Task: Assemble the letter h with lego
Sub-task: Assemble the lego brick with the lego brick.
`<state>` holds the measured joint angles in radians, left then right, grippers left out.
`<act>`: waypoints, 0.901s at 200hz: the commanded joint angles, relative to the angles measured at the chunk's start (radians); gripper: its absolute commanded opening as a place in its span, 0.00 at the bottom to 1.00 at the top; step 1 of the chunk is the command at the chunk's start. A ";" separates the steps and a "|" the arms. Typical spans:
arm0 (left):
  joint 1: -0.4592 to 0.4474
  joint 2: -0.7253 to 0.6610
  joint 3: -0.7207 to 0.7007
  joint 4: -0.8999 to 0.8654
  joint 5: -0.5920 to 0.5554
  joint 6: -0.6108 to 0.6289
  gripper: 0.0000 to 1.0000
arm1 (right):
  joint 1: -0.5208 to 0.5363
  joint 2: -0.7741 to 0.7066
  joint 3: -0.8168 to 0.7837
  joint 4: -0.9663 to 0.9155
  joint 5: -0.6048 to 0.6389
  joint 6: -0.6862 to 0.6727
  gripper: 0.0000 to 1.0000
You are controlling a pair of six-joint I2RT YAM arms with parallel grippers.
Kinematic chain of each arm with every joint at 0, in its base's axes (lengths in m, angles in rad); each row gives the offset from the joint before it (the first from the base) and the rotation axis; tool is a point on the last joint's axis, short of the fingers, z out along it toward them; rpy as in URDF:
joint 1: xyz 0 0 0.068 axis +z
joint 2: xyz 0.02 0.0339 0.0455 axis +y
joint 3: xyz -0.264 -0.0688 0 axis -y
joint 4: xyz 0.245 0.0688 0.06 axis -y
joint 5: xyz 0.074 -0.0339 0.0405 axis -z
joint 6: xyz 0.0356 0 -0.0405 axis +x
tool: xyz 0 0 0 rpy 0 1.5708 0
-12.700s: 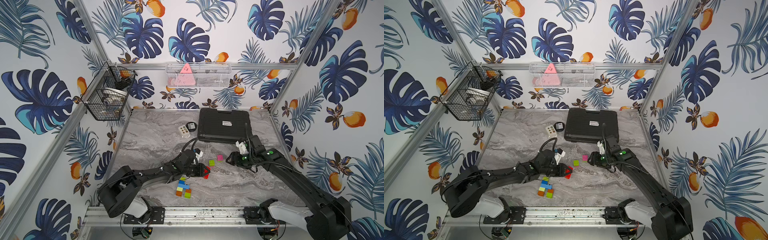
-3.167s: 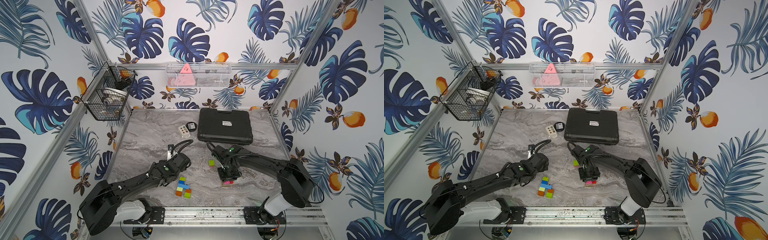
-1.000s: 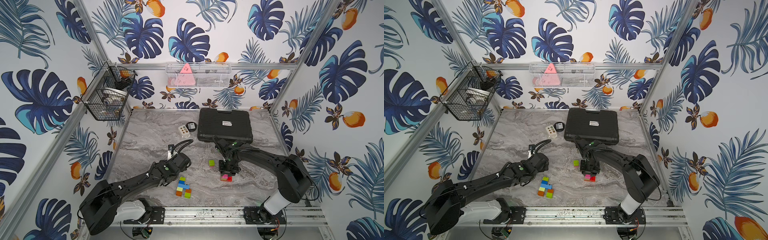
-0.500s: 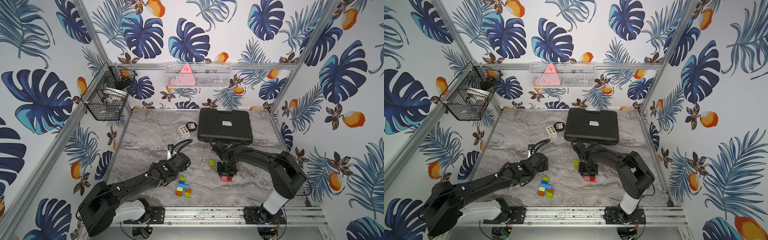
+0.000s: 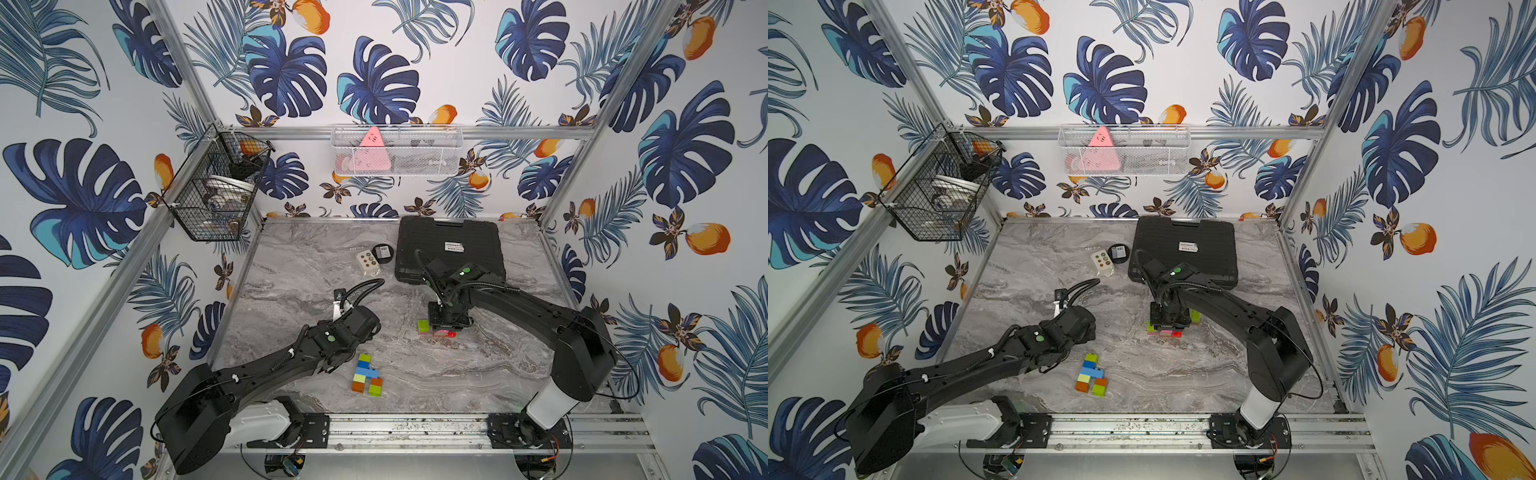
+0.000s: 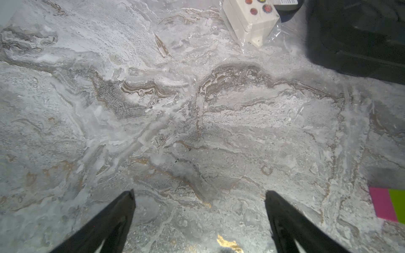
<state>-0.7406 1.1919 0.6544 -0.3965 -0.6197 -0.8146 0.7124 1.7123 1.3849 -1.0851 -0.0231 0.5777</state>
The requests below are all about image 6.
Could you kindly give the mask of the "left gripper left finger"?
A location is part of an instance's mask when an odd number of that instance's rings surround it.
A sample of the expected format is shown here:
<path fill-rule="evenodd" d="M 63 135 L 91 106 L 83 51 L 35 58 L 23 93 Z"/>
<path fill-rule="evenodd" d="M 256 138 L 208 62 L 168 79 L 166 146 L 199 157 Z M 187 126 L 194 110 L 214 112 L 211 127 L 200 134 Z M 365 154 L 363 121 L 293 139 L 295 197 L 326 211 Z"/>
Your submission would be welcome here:
<path fill-rule="evenodd" d="M 121 253 L 136 209 L 134 190 L 124 191 L 53 253 Z"/>

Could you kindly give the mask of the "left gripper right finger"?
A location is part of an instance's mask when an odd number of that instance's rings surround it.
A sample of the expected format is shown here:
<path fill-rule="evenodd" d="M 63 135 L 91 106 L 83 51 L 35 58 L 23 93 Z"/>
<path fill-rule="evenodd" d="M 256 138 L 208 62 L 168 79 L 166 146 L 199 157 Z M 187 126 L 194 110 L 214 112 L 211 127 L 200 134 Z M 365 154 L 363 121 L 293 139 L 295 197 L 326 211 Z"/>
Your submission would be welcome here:
<path fill-rule="evenodd" d="M 265 208 L 278 253 L 347 253 L 339 243 L 310 222 L 276 191 L 266 192 Z"/>

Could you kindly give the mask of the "lime lego brick upturned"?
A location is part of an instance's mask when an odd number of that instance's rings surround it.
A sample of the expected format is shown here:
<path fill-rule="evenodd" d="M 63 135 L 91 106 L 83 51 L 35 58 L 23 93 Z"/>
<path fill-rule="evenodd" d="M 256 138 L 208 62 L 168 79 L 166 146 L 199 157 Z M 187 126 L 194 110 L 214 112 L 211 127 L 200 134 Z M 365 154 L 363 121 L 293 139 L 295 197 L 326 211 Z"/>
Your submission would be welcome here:
<path fill-rule="evenodd" d="M 398 223 L 405 224 L 405 191 L 389 189 L 389 195 Z"/>

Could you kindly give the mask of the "pink lego brick upturned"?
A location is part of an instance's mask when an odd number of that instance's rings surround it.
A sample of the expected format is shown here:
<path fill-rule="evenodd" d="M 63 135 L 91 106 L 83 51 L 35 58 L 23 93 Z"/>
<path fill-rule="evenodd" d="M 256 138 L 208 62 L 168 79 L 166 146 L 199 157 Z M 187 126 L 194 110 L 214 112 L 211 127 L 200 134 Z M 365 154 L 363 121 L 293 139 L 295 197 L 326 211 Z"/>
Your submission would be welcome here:
<path fill-rule="evenodd" d="M 369 193 L 378 218 L 398 222 L 389 190 L 386 188 L 369 187 Z"/>

